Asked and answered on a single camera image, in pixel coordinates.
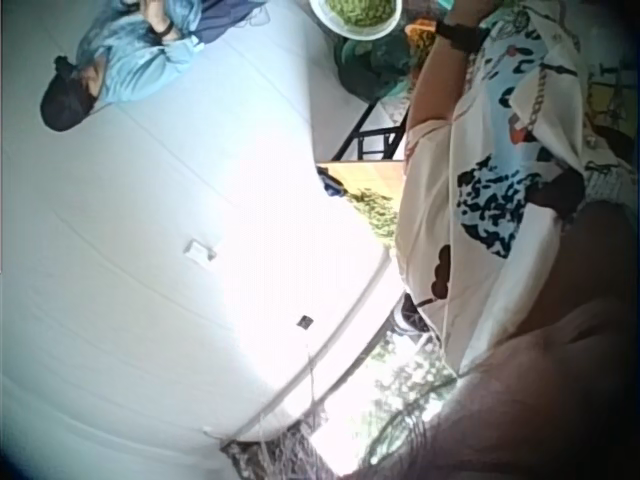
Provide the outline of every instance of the hand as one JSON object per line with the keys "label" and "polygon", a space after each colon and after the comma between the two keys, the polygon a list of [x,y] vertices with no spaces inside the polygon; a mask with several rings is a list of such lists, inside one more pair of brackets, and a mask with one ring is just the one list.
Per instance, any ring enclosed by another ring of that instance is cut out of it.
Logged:
{"label": "hand", "polygon": [[156,32],[162,32],[169,26],[164,0],[140,0],[140,13]]}
{"label": "hand", "polygon": [[450,23],[475,27],[502,6],[504,0],[455,0],[447,15]]}

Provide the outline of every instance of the person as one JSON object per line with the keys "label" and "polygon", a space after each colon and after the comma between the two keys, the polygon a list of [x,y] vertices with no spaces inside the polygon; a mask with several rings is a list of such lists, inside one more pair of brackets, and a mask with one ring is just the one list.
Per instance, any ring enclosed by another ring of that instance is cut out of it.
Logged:
{"label": "person", "polygon": [[145,98],[183,74],[203,45],[260,7],[261,0],[106,0],[77,49],[55,60],[40,104],[44,124],[65,132],[97,102]]}
{"label": "person", "polygon": [[454,1],[409,110],[398,265],[456,388],[345,479],[637,478],[635,49],[601,2],[509,4]]}

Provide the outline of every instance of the light blue shirt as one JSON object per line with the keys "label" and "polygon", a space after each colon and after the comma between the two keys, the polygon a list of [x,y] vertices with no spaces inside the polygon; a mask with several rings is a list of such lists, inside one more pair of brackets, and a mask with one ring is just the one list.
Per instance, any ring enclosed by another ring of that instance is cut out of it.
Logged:
{"label": "light blue shirt", "polygon": [[182,38],[164,45],[140,13],[126,15],[120,0],[105,0],[76,55],[80,69],[99,55],[107,57],[98,100],[105,104],[139,100],[184,73],[198,50],[191,32],[200,21],[201,7],[201,0],[165,0],[167,15]]}

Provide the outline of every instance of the bowl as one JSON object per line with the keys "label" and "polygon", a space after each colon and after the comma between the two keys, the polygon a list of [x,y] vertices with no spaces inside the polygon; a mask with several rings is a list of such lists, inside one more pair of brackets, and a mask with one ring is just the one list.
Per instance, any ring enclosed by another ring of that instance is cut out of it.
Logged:
{"label": "bowl", "polygon": [[376,40],[380,37],[384,37],[391,32],[400,21],[400,14],[402,13],[402,0],[393,0],[395,2],[395,10],[389,20],[386,20],[379,25],[373,27],[353,27],[347,25],[344,21],[336,15],[333,10],[329,8],[327,0],[309,0],[311,8],[316,17],[327,26],[330,30],[334,31],[338,35],[351,38],[352,40]]}

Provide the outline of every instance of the wooden surface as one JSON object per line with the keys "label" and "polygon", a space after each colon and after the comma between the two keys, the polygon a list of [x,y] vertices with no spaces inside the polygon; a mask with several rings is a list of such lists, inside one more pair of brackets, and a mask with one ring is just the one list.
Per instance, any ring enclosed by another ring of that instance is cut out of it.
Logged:
{"label": "wooden surface", "polygon": [[366,188],[393,199],[396,208],[400,206],[404,186],[404,162],[341,161],[319,164],[329,170],[329,174],[340,180],[349,192]]}

